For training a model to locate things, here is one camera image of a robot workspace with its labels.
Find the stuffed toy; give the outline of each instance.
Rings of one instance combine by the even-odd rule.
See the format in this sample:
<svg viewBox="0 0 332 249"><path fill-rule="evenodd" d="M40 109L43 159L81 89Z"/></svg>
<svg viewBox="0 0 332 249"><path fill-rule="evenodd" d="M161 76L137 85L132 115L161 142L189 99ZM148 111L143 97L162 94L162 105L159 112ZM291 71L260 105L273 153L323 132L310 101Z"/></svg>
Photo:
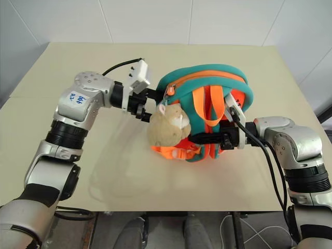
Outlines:
<svg viewBox="0 0 332 249"><path fill-rule="evenodd" d="M180 104L159 104L150 117L147 129L151 146L175 146L190 134L190 123L187 114Z"/></svg>

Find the blue number label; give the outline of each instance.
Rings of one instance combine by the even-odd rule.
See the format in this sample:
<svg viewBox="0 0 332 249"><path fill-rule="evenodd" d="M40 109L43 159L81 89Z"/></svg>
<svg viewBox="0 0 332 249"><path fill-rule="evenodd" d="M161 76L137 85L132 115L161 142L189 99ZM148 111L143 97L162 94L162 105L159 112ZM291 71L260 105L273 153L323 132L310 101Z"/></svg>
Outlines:
<svg viewBox="0 0 332 249"><path fill-rule="evenodd" d="M85 101L88 99L89 99L88 96L80 94L79 92L76 92L76 91L72 91L68 95L68 100L69 100L71 106L72 105L84 105Z"/></svg>

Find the orange strap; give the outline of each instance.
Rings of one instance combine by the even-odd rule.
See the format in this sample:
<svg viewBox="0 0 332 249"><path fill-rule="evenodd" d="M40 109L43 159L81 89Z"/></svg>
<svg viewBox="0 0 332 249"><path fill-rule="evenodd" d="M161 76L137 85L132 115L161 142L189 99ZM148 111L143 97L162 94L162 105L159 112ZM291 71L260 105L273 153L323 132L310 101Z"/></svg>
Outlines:
<svg viewBox="0 0 332 249"><path fill-rule="evenodd" d="M151 146L151 149L161 154L163 157L167 159L191 159L194 157L194 155L199 154L201 151L201 148L197 148L196 150L186 150L176 147L157 147L157 146Z"/></svg>
<svg viewBox="0 0 332 249"><path fill-rule="evenodd" d="M210 86L212 106L216 112L216 120L208 120L204 111L204 87L192 91L193 105L196 113L205 121L208 126L216 126L222 119L225 112L224 94L222 86Z"/></svg>

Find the beige tabletop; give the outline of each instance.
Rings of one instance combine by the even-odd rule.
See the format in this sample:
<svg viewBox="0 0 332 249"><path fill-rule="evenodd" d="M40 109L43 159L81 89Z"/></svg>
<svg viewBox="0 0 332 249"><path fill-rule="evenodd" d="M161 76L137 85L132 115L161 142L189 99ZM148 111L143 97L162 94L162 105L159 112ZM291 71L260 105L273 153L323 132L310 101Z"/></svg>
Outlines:
<svg viewBox="0 0 332 249"><path fill-rule="evenodd" d="M311 127L322 138L325 165L332 172L332 145L274 47L50 44L0 110L0 205L21 193L25 172L50 129L59 96L75 75L101 73L137 57L150 66L152 88L180 67L205 63L238 67L255 95L247 121L285 116ZM109 77L123 82L128 70L119 68ZM147 110L154 112L152 101ZM226 151L217 160L197 163L166 160L149 149L146 128L146 123L119 109L100 109L78 162L76 191L61 205L93 211L280 210L260 149L247 145Z"/></svg>

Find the black cable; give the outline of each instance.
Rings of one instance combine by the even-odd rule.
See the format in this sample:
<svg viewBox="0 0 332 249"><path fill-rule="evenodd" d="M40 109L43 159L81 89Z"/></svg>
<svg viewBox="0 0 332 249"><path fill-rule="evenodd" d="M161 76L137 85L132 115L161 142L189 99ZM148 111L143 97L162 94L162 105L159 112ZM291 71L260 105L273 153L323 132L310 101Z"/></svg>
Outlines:
<svg viewBox="0 0 332 249"><path fill-rule="evenodd" d="M80 216L80 217L68 216L68 215L60 214L57 210L57 211L55 211L54 216L57 218L60 218L60 219L83 221L83 220L91 220L91 219L95 218L95 213L93 213L89 210L86 210L86 209L78 209L75 207L65 207L65 206L57 206L57 209L69 210L70 214L84 215L84 216Z"/></svg>
<svg viewBox="0 0 332 249"><path fill-rule="evenodd" d="M240 118L237 114L237 111L235 110L234 107L231 107L230 108L230 114L233 118L233 121L238 125L238 127L244 131L244 133L255 143L257 144L261 149L262 151L264 152L264 155L266 157L266 160L268 162L268 166L269 166L269 169L270 169L270 174L271 174L271 178L272 178L272 183L273 183L273 188L274 188L274 191L275 191L275 194L276 194L276 197L278 198L278 201L279 201L279 204L282 208L282 210L284 211L284 203L282 202L281 200L281 197L280 197L280 194L279 194L279 191L278 191L278 187L276 185L276 181L275 181L275 176L274 176L274 171L273 171L273 166L272 166L272 162L271 162L271 158L270 158L270 155L268 153L268 151L266 150L264 144L258 139L256 138L249 130L247 130L241 123L240 123Z"/></svg>
<svg viewBox="0 0 332 249"><path fill-rule="evenodd" d="M278 167L278 171L279 171L279 174L280 174L280 178L281 178L281 182L282 182L282 188L283 188L283 191L284 191L284 205L283 205L283 213L284 213L284 218L285 218L285 222L286 224L288 225L288 219L287 219L287 214L286 214L286 210L287 210L287 201L288 201L288 194L287 194L287 187L286 187L286 180L285 180L285 176L284 176L284 173L282 171L282 168L281 168L281 165L280 165L280 162L278 160L278 157L276 156L276 152L274 150L274 148L272 147L272 145L267 142L267 141L264 141L264 143L269 147L269 149L271 150L272 154L273 154L273 157L274 157L274 160L276 162L276 166Z"/></svg>
<svg viewBox="0 0 332 249"><path fill-rule="evenodd" d="M130 61L125 61L125 62L121 62L115 66L112 66L111 68L107 69L104 73L103 73L103 76L105 76L106 74L108 74L110 71L118 68L118 67L121 67L121 66L124 66L124 65L128 65L128 64L131 64L131 63L135 63L135 62L138 62L142 60L142 58L138 58L138 59L134 59L134 60L130 60Z"/></svg>

